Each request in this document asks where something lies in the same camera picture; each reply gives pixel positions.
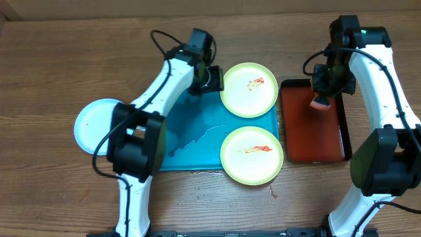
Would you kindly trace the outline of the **light blue plate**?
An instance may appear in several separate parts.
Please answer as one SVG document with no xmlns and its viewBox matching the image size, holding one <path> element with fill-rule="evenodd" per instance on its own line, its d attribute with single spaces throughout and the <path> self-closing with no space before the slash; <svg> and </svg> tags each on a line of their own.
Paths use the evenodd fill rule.
<svg viewBox="0 0 421 237">
<path fill-rule="evenodd" d="M 79 147 L 93 154 L 99 142 L 110 131 L 112 112 L 117 99 L 98 99 L 86 105 L 74 123 L 74 138 Z"/>
</svg>

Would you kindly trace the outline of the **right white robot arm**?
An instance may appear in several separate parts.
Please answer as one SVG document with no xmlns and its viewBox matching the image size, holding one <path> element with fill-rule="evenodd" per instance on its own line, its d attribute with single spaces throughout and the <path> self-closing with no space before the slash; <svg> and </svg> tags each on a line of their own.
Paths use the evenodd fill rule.
<svg viewBox="0 0 421 237">
<path fill-rule="evenodd" d="M 362 27 L 355 15 L 341 15 L 329 27 L 325 64 L 310 74 L 311 106 L 327 109 L 331 98 L 360 90 L 370 135 L 351 157 L 352 185 L 327 215 L 319 236 L 376 236 L 366 226 L 397 196 L 420 184 L 420 119 L 410 108 L 393 64 L 387 30 Z"/>
</svg>

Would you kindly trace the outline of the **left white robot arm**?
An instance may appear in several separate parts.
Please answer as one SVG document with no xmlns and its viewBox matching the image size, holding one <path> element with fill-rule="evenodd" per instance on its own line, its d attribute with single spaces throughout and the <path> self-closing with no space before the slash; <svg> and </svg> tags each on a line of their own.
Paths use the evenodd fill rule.
<svg viewBox="0 0 421 237">
<path fill-rule="evenodd" d="M 130 104 L 118 103 L 105 136 L 107 160 L 120 188 L 119 221 L 114 236 L 145 236 L 149 230 L 149 194 L 166 145 L 166 117 L 183 92 L 193 96 L 221 92 L 222 69 L 214 66 L 216 43 L 206 31 L 193 29 L 188 43 L 165 52 L 161 72 Z"/>
</svg>

